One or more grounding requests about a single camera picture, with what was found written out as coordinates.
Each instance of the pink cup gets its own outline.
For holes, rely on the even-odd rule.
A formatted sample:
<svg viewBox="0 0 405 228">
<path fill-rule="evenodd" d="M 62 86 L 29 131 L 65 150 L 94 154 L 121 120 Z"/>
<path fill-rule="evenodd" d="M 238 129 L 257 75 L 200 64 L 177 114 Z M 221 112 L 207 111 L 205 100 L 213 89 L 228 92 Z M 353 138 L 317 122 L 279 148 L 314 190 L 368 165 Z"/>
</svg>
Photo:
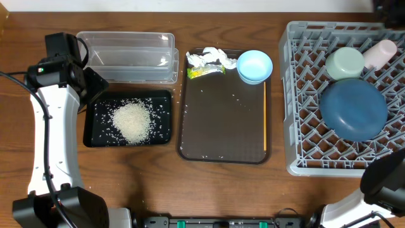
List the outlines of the pink cup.
<svg viewBox="0 0 405 228">
<path fill-rule="evenodd" d="M 396 54 L 397 46 L 390 40 L 382 40 L 367 50 L 364 54 L 364 61 L 367 69 L 375 67 L 380 70 Z"/>
</svg>

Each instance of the black tray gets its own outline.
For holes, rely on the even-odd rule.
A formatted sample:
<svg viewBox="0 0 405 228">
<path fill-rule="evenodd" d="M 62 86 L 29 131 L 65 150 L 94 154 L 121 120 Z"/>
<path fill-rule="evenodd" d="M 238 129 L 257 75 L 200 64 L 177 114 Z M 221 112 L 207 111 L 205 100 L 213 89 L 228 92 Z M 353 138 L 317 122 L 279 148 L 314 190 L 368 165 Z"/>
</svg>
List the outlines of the black tray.
<svg viewBox="0 0 405 228">
<path fill-rule="evenodd" d="M 136 145 L 128 145 L 126 140 L 117 141 L 107 135 L 109 132 L 120 135 L 120 132 L 113 127 L 112 122 L 108 123 L 110 119 L 108 113 L 111 107 L 123 106 L 123 99 L 133 101 L 135 98 L 140 99 L 145 104 L 152 104 L 153 111 L 160 118 L 151 116 L 151 120 L 154 120 L 156 126 L 153 127 L 154 133 L 149 135 L 147 141 Z M 169 91 L 105 92 L 91 105 L 87 106 L 83 136 L 83 143 L 87 147 L 165 144 L 170 138 L 171 94 Z"/>
<path fill-rule="evenodd" d="M 193 49 L 191 54 L 202 54 Z M 224 50 L 229 58 L 244 51 Z M 187 77 L 182 86 L 179 155 L 189 161 L 260 164 L 270 157 L 270 78 L 248 85 L 237 69 Z"/>
</svg>

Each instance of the table surface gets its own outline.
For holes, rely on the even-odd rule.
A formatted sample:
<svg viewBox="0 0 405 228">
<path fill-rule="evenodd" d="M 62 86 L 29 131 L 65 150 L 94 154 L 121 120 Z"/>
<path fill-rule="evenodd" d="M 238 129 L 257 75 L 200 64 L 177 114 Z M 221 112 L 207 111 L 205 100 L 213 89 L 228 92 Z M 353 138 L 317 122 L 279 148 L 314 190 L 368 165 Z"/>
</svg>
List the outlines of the table surface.
<svg viewBox="0 0 405 228">
<path fill-rule="evenodd" d="M 182 74 L 173 85 L 149 85 L 174 94 L 174 131 L 169 144 L 86 148 L 85 113 L 77 118 L 78 162 L 85 188 L 109 207 L 130 207 L 141 216 L 272 217 L 290 207 L 311 215 L 359 187 L 359 179 L 293 177 L 285 169 L 284 97 L 278 42 L 288 22 L 371 22 L 371 14 L 342 13 L 11 13 L 0 42 L 0 70 L 25 71 L 46 56 L 44 36 L 83 30 L 170 32 L 180 53 L 206 46 L 259 49 L 275 64 L 271 75 L 271 151 L 263 165 L 190 162 L 175 150 Z M 136 89 L 136 84 L 115 84 Z M 34 115 L 29 95 L 0 79 L 0 227 L 18 227 L 13 200 L 27 196 L 34 160 Z M 405 220 L 391 219 L 405 227 Z"/>
</svg>

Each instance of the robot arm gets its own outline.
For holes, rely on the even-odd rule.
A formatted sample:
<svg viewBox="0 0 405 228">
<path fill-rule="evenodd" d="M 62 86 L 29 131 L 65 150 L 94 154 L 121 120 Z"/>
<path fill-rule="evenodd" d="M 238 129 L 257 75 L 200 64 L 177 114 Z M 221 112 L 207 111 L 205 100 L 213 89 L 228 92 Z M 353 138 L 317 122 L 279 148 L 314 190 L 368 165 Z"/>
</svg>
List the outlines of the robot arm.
<svg viewBox="0 0 405 228">
<path fill-rule="evenodd" d="M 367 167 L 360 188 L 340 202 L 327 205 L 319 216 L 319 225 L 362 227 L 379 219 L 372 213 L 384 218 L 405 215 L 405 149 Z"/>
<path fill-rule="evenodd" d="M 107 209 L 102 197 L 82 188 L 77 162 L 77 111 L 97 99 L 108 83 L 91 68 L 83 70 L 88 55 L 82 62 L 73 35 L 47 35 L 46 47 L 48 57 L 30 66 L 25 77 L 26 89 L 37 96 L 31 95 L 35 115 L 34 170 L 28 197 L 13 202 L 13 216 L 22 227 L 66 227 L 67 222 L 79 228 L 131 227 L 128 209 Z M 38 98 L 49 116 L 47 158 L 52 191 L 45 179 L 47 129 Z M 56 213 L 53 205 L 63 209 Z"/>
</svg>

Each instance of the gray dish rack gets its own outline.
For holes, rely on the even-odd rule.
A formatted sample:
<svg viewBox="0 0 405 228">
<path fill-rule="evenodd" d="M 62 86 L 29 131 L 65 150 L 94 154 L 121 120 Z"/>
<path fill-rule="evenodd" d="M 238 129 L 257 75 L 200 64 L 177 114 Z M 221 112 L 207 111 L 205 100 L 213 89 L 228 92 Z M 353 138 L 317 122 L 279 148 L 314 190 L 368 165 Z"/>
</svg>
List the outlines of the gray dish rack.
<svg viewBox="0 0 405 228">
<path fill-rule="evenodd" d="M 287 170 L 297 176 L 361 177 L 374 160 L 405 146 L 405 31 L 381 23 L 290 22 L 279 44 L 284 89 L 284 141 Z M 361 78 L 385 97 L 389 118 L 374 139 L 341 139 L 322 119 L 319 100 L 335 81 L 325 60 L 341 47 L 361 53 L 390 39 L 397 54 L 379 71 L 365 69 Z"/>
</svg>

